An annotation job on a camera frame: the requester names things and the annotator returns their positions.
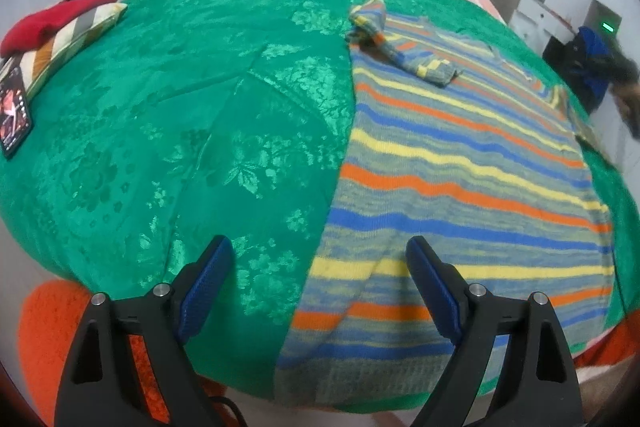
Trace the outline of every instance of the metal screw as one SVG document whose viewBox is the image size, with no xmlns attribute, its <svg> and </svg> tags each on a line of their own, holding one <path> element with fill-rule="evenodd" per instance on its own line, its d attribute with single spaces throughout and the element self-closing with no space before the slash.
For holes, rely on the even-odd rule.
<svg viewBox="0 0 640 427">
<path fill-rule="evenodd" d="M 171 291 L 171 286 L 169 286 L 166 282 L 161 282 L 154 286 L 154 295 L 156 297 L 164 297 Z"/>
<path fill-rule="evenodd" d="M 91 304 L 94 306 L 100 306 L 103 302 L 107 300 L 107 295 L 100 292 L 91 297 Z"/>
<path fill-rule="evenodd" d="M 535 292 L 533 294 L 533 300 L 540 305 L 545 305 L 546 303 L 549 302 L 549 297 L 547 297 L 542 292 Z"/>
<path fill-rule="evenodd" d="M 486 288 L 477 282 L 469 285 L 469 291 L 471 292 L 471 295 L 475 295 L 476 297 L 486 295 Z"/>
</svg>

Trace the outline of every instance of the green blanket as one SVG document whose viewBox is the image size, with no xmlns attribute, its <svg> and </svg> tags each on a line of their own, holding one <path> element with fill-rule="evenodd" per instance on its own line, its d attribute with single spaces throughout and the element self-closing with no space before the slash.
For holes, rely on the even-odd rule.
<svg viewBox="0 0 640 427">
<path fill-rule="evenodd" d="M 271 397 L 346 150 L 354 98 L 344 35 L 362 1 L 128 0 L 118 26 L 36 97 L 31 136 L 0 162 L 7 227 L 43 266 L 113 298 L 170 282 L 213 235 L 227 235 L 234 276 L 188 353 L 201 374 Z M 386 2 L 560 82 L 465 0 Z M 638 307 L 638 211 L 620 175 L 584 155 L 614 216 L 626 305 Z M 621 318 L 616 289 L 607 324 Z"/>
</svg>

